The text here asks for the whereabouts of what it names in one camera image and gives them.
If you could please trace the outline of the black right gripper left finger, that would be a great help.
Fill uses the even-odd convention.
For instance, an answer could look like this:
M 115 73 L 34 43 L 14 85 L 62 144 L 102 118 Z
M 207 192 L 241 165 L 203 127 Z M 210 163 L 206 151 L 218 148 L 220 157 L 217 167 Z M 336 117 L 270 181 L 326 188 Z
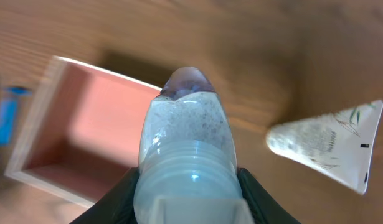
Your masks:
M 138 179 L 139 168 L 130 168 L 107 194 L 70 224 L 137 224 L 133 199 Z

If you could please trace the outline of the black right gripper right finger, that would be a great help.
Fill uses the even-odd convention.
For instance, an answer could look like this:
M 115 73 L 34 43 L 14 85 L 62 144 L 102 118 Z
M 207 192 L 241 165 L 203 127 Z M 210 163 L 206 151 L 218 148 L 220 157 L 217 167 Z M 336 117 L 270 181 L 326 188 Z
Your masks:
M 246 169 L 238 168 L 242 196 L 246 200 L 253 220 L 258 224 L 300 224 L 263 188 Z

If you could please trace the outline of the white cosmetic tube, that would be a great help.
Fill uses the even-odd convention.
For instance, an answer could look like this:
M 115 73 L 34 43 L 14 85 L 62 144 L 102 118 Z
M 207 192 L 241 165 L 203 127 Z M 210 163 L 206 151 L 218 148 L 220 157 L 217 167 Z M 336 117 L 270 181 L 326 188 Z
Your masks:
M 269 149 L 310 167 L 352 189 L 366 193 L 382 100 L 336 113 L 273 126 Z

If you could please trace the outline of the clear spray bottle dark liquid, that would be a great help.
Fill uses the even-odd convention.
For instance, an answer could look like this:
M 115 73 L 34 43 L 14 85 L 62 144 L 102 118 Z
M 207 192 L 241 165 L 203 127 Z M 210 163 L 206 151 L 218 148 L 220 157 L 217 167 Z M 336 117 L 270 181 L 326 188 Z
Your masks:
M 249 224 L 228 120 L 197 68 L 177 69 L 151 101 L 139 147 L 138 223 Z

